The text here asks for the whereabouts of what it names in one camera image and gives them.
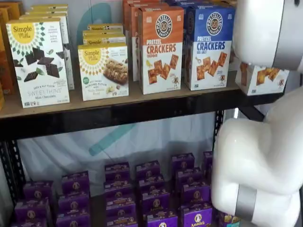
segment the orange box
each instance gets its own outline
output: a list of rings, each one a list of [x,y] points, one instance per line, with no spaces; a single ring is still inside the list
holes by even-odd
[[[179,6],[138,11],[139,81],[143,94],[181,88],[184,9]]]
[[[130,33],[130,55],[132,56],[132,69],[133,69],[133,81],[139,80],[139,46],[138,46],[138,11],[140,7],[155,7],[155,6],[169,6],[167,3],[159,2],[147,2],[138,4],[129,4],[130,10],[130,21],[129,21],[129,33]]]
[[[24,14],[23,4],[21,1],[1,1],[1,6],[11,6],[13,20],[18,20],[21,15]]]

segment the chocolate image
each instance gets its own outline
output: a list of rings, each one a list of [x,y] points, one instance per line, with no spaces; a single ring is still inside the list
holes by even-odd
[[[34,57],[34,53],[32,53],[32,52],[28,55],[25,55],[25,59],[27,60],[28,65],[33,64],[37,61]]]
[[[38,76],[38,73],[37,72],[30,72],[28,73],[27,77],[24,79],[24,82],[28,82],[30,80],[34,80],[36,79]]]
[[[46,65],[46,72],[49,76],[53,76],[53,77],[57,77],[57,78],[60,77],[57,65],[47,64]]]
[[[40,60],[41,58],[44,58],[44,51],[43,50],[40,50],[40,49],[37,49],[35,47],[33,47],[33,54],[34,54],[34,58],[36,60]]]
[[[54,58],[43,57],[40,59],[40,61],[37,64],[38,65],[47,65],[47,64],[50,64],[53,60],[54,60]]]

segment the pretzel crackers box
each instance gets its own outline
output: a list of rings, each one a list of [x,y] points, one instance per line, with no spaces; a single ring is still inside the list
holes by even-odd
[[[185,81],[190,90],[226,87],[234,14],[227,4],[188,8]]]
[[[138,37],[138,11],[140,7],[155,7],[155,6],[168,6],[167,3],[159,3],[159,2],[143,2],[138,4],[129,4],[130,9],[130,39],[132,42],[131,45],[131,53],[132,53],[132,69],[133,69],[133,80],[139,80],[139,37]]]
[[[181,88],[183,42],[181,7],[161,6],[139,11],[139,81],[143,94]]]
[[[289,71],[241,63],[236,84],[248,96],[281,93],[284,91]]]

